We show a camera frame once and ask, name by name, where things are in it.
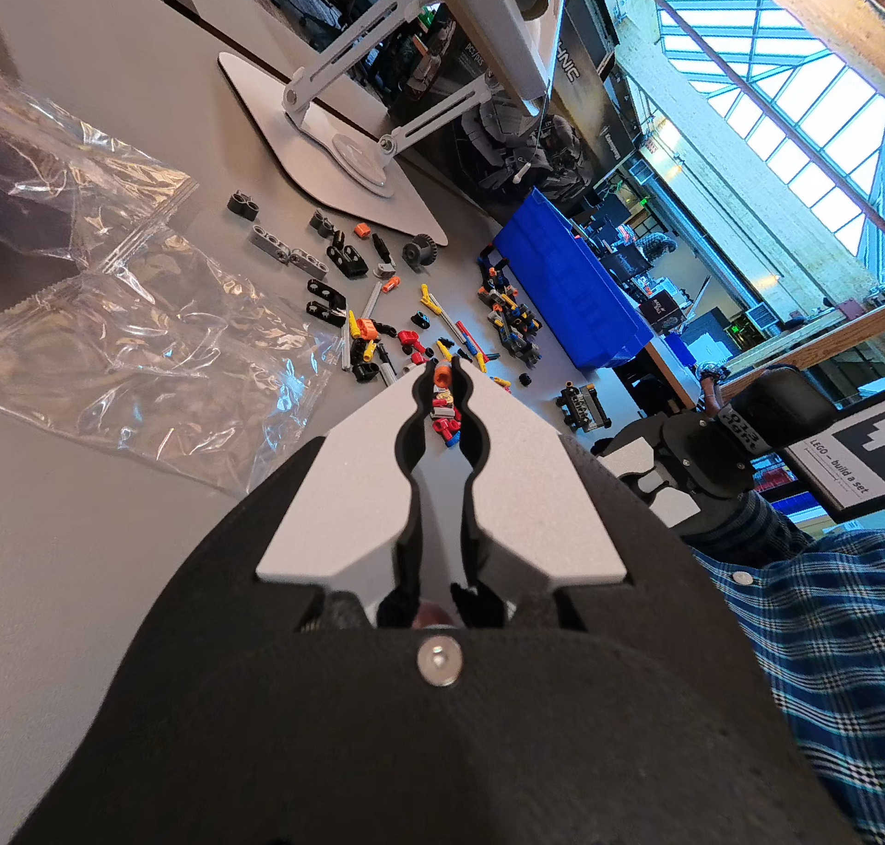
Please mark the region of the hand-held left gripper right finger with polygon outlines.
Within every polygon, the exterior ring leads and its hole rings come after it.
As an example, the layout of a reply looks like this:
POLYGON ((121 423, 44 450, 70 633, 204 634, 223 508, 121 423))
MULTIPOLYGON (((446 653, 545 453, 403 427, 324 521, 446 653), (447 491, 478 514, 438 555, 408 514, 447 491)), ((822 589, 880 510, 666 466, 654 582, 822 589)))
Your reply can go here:
POLYGON ((564 438, 462 359, 451 366, 461 419, 462 565, 503 603, 565 587, 619 585, 627 570, 564 438))

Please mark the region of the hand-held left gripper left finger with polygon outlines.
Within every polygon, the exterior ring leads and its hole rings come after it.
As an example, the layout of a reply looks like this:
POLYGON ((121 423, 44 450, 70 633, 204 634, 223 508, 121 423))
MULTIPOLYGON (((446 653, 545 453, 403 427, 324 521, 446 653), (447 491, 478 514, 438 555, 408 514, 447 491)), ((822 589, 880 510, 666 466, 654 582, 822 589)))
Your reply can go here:
POLYGON ((260 581, 349 593, 379 627, 412 626, 423 555, 413 472, 432 397, 433 365, 415 367, 322 437, 260 559, 260 581))

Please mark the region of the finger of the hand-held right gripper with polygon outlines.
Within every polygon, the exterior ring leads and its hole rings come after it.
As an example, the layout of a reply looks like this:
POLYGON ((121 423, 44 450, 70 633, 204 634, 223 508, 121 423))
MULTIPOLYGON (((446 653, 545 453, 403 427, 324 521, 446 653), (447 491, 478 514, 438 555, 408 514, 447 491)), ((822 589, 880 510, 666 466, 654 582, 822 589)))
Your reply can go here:
POLYGON ((641 476, 636 482, 636 489, 650 510, 669 528, 678 526, 701 512, 689 493, 671 485, 658 472, 641 476))
POLYGON ((598 460, 615 477, 643 476, 655 468, 654 449, 646 440, 631 441, 598 460))

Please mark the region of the orange grey lego subassembly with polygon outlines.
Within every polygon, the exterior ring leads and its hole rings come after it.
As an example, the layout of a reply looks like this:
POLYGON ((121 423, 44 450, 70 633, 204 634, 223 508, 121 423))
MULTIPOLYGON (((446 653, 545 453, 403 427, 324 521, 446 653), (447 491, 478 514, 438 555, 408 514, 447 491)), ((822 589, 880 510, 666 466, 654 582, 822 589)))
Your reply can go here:
POLYGON ((438 364, 433 374, 430 417, 447 425, 461 420, 453 391, 453 373, 448 363, 438 364))

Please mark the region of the person's right forearm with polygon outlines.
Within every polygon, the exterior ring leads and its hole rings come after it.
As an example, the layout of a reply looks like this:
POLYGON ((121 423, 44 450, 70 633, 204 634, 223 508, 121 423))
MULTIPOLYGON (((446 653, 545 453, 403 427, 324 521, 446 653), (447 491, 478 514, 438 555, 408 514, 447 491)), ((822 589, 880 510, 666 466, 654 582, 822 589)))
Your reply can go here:
POLYGON ((757 492, 736 499, 736 508, 711 529, 695 529, 682 540, 715 562, 761 569, 810 552, 815 539, 757 492))

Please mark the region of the small black lego assembly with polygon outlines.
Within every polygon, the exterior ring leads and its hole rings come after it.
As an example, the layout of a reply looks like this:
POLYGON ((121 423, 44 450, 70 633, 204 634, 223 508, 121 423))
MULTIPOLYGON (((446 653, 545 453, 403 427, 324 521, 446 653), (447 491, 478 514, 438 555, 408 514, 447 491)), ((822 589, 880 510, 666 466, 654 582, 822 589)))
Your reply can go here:
POLYGON ((578 386, 570 381, 560 390, 553 403, 562 412, 564 424, 572 433, 608 429, 613 424, 600 404, 593 383, 578 386))

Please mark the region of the long multicolour lego chassis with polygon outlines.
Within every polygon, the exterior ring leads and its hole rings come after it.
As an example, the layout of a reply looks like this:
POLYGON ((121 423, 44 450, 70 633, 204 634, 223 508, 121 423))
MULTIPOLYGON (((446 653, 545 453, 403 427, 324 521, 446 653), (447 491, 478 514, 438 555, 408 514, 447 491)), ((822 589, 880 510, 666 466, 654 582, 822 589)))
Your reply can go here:
POLYGON ((537 334, 543 324, 520 300, 519 292, 507 274, 510 260, 505 256, 494 259, 495 252, 495 246, 490 244, 477 257, 481 272, 478 298, 490 309, 489 321, 503 348, 525 365, 534 367, 542 358, 537 334))

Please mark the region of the pile of small lego pieces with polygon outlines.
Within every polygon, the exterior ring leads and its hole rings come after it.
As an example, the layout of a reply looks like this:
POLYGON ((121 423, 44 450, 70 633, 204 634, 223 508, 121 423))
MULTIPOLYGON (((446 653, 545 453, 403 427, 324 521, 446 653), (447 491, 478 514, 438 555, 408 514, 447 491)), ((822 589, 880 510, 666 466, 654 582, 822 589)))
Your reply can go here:
MULTIPOLYGON (((500 359, 500 352, 483 347, 462 320, 449 320, 438 298, 426 284, 421 285, 422 309, 411 316, 410 328, 397 329, 374 317, 372 311, 382 293, 392 291, 399 283, 398 276, 378 282, 361 316, 348 309, 348 322, 341 328, 343 371, 350 373, 359 383, 366 384, 380 378, 388 387, 419 366, 430 364, 435 368, 438 364, 448 363, 452 366, 462 361, 477 367, 482 375, 506 393, 513 393, 513 381, 490 372, 490 366, 500 359)), ((489 321, 490 309, 487 309, 489 321)), ((499 347, 507 352, 492 323, 489 323, 499 347)), ((459 423, 452 421, 447 425, 432 419, 429 410, 430 425, 448 449, 458 445, 461 439, 461 411, 460 415, 459 423)))

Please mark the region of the black angled lego piece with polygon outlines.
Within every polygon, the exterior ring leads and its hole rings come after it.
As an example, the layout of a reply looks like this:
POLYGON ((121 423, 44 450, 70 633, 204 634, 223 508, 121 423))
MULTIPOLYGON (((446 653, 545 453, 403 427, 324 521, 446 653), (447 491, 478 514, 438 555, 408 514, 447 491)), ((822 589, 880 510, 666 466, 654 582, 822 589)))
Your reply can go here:
POLYGON ((335 230, 328 242, 326 255, 348 280, 367 276, 367 264, 353 246, 345 242, 343 231, 335 230))

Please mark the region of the black cardboard box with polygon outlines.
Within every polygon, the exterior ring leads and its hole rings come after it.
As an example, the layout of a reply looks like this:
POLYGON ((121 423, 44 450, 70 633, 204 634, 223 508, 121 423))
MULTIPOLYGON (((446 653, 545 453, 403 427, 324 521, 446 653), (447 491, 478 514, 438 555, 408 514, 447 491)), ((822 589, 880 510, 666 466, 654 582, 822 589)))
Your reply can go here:
POLYGON ((666 334, 685 322, 685 313, 666 290, 661 290, 639 304, 640 314, 656 334, 666 334))

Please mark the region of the blue storage bin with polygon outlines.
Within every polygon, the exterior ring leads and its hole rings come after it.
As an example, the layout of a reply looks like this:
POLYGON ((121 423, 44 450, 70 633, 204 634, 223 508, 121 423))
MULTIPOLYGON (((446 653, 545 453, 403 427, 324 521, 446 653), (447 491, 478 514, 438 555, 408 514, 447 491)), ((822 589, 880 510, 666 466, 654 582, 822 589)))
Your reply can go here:
POLYGON ((576 368, 614 368, 652 341, 635 303, 538 189, 525 197, 494 245, 576 368))

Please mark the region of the person's plaid shirt torso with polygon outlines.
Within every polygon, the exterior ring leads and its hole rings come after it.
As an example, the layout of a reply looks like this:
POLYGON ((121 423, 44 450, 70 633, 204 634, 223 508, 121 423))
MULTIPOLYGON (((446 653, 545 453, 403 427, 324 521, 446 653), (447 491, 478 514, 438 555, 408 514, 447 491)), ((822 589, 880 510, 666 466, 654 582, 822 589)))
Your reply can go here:
POLYGON ((813 540, 787 520, 687 538, 748 637, 775 703, 865 843, 884 842, 884 536, 813 540))

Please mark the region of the large empty clear bag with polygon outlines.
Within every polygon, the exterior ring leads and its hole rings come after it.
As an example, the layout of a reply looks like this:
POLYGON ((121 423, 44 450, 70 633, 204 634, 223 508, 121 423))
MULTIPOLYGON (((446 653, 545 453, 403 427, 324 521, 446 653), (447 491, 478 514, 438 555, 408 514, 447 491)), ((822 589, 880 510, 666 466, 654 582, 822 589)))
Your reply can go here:
POLYGON ((329 327, 161 225, 2 313, 2 412, 245 497, 302 440, 329 327))

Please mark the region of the white book stand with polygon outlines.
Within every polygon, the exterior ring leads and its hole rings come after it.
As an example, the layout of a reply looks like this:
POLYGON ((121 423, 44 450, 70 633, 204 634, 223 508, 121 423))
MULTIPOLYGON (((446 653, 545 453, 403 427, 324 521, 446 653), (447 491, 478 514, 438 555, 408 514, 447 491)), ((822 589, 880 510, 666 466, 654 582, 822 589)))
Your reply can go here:
POLYGON ((436 0, 377 0, 286 85, 246 60, 218 64, 285 173, 319 203, 371 225, 448 238, 395 158, 463 113, 505 93, 518 117, 535 119, 552 91, 566 0, 439 0, 453 12, 485 70, 379 141, 339 121, 317 97, 387 35, 436 0))

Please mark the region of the black lego frame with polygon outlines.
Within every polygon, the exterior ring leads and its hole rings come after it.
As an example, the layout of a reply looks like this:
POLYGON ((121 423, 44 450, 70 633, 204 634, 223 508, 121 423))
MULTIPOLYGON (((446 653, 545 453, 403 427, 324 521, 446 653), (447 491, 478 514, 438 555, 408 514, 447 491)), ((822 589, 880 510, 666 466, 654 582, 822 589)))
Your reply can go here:
POLYGON ((348 305, 343 294, 315 278, 307 281, 306 289, 313 296, 305 307, 309 316, 337 329, 345 326, 348 322, 348 305))

